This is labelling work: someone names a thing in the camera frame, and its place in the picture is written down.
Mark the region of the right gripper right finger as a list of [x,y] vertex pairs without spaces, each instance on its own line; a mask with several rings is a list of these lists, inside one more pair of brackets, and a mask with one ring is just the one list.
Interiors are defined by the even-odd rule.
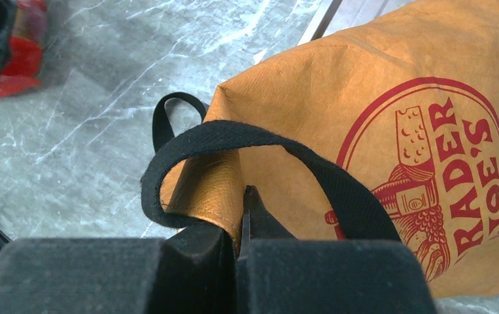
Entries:
[[238,313],[435,313],[422,270],[394,241],[296,239],[245,189]]

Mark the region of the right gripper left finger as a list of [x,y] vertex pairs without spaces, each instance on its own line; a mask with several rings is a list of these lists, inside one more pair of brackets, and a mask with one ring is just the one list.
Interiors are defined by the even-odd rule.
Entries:
[[21,239],[0,251],[0,313],[233,313],[234,264],[206,222],[169,239]]

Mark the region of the red snack packet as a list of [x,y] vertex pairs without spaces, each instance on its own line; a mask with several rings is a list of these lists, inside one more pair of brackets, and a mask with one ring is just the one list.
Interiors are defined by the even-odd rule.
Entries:
[[43,58],[47,27],[45,1],[17,1],[18,10],[10,37],[10,61],[0,75],[0,98],[36,87]]

